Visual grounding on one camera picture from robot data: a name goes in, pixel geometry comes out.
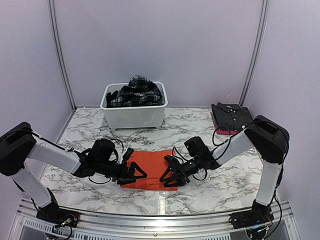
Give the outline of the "orange t-shirt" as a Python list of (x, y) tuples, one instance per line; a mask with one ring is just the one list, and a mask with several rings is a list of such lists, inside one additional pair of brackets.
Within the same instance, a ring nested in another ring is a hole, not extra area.
[(171, 155), (171, 150), (147, 152), (147, 151), (134, 151), (127, 165), (132, 162), (137, 165), (147, 174), (147, 178), (137, 179), (136, 182), (121, 185), (123, 189), (139, 189), (151, 191), (177, 191), (178, 187), (165, 187), (160, 182), (160, 177), (165, 173), (169, 164), (165, 161), (164, 157)]

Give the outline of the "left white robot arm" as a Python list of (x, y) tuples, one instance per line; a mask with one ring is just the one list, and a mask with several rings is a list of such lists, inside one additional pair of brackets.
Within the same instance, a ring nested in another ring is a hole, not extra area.
[(63, 211), (53, 193), (31, 173), (27, 159), (52, 165), (77, 178), (100, 174), (121, 185), (147, 177), (136, 162), (127, 163), (133, 152), (128, 148), (118, 162), (115, 144), (105, 138), (96, 140), (82, 152), (67, 149), (40, 136), (29, 123), (22, 122), (0, 137), (0, 172), (10, 177), (51, 222), (58, 223), (63, 219)]

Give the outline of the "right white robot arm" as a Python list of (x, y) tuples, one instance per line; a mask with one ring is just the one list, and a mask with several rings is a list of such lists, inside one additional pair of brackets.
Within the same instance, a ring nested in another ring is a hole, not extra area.
[(248, 212), (247, 219), (258, 224), (267, 216), (275, 191), (281, 183), (284, 161), (289, 152), (289, 132), (263, 115), (257, 115), (243, 130), (232, 135), (213, 150), (199, 136), (188, 139), (184, 145), (191, 157), (180, 163), (173, 155), (166, 155), (168, 167), (159, 181), (164, 187), (180, 187), (189, 183), (189, 177), (199, 170), (215, 170), (229, 160), (254, 148), (262, 161), (259, 189)]

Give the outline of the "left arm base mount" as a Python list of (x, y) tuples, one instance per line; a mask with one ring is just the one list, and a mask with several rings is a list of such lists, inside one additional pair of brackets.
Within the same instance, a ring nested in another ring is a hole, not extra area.
[(54, 223), (55, 228), (76, 228), (80, 213), (78, 211), (61, 208), (58, 205), (56, 198), (52, 195), (51, 202), (48, 205), (37, 208), (36, 217), (40, 220)]

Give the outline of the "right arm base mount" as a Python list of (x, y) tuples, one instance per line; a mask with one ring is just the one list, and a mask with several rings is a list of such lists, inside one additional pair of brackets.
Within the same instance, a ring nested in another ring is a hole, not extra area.
[(271, 209), (271, 203), (262, 205), (255, 200), (250, 210), (234, 212), (230, 215), (228, 221), (234, 229), (247, 228), (251, 226), (270, 223), (274, 220)]

